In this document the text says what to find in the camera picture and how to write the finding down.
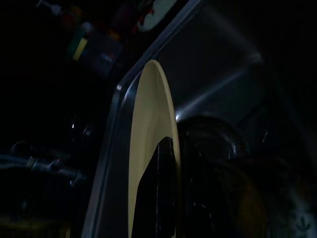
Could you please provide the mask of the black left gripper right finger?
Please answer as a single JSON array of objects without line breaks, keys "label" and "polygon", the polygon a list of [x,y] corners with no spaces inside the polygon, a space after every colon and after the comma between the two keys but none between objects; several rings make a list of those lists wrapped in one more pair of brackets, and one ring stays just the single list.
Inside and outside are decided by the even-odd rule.
[{"label": "black left gripper right finger", "polygon": [[219,181],[199,156],[183,155],[183,231],[187,238],[229,238],[230,218]]}]

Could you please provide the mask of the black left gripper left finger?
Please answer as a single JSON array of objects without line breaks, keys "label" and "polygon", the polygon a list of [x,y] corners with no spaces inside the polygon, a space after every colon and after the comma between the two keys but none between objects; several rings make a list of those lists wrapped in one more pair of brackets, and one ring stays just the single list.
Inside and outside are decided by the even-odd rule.
[{"label": "black left gripper left finger", "polygon": [[176,223],[176,168],[173,142],[164,137],[138,184],[133,238],[171,238]]}]

